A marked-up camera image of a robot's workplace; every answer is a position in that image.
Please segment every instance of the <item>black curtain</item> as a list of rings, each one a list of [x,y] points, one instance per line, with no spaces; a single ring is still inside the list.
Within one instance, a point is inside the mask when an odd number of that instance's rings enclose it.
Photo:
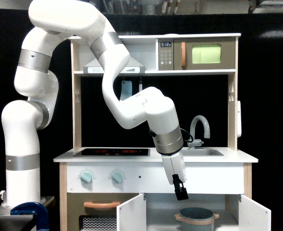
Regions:
[[[243,134],[238,148],[259,159],[253,164],[253,199],[272,210],[272,230],[283,230],[283,14],[236,15],[107,15],[121,35],[241,33],[238,99]],[[18,99],[13,86],[21,44],[33,28],[27,11],[0,10],[0,190],[5,189],[5,150],[1,112]],[[41,194],[59,200],[59,165],[53,158],[70,150],[72,138],[71,54],[65,41],[54,51],[50,70],[60,90],[51,124],[38,133],[41,153]],[[120,93],[122,78],[115,81]],[[133,84],[140,79],[128,78]],[[144,87],[156,86],[171,97],[180,126],[189,129],[196,115],[210,124],[205,146],[227,145],[227,76],[143,77]],[[83,146],[153,146],[147,124],[122,129],[102,100],[101,78],[82,78]],[[202,139],[202,126],[196,137]],[[59,230],[59,204],[51,230]]]

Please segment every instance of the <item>digital display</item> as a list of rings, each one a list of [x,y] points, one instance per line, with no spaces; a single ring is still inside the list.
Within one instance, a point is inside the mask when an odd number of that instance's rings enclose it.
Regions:
[[[160,47],[171,47],[172,42],[160,42]]]

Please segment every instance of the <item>oven window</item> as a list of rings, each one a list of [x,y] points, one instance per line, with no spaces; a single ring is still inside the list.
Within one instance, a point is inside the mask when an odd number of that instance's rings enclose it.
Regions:
[[[193,64],[219,64],[221,62],[221,44],[193,45]]]

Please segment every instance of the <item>white cabinet door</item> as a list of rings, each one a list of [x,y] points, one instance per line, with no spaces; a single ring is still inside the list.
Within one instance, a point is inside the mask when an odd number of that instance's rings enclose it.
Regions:
[[[271,211],[241,195],[238,225],[239,231],[271,231]]]
[[[140,194],[117,206],[117,231],[147,231],[146,205]]]

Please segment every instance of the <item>oven handle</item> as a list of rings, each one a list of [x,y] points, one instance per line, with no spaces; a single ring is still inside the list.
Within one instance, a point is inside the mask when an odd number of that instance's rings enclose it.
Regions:
[[[116,208],[121,202],[112,202],[112,203],[93,203],[93,202],[84,202],[84,207],[86,208]]]
[[[186,45],[185,42],[182,42],[182,67],[186,66]]]

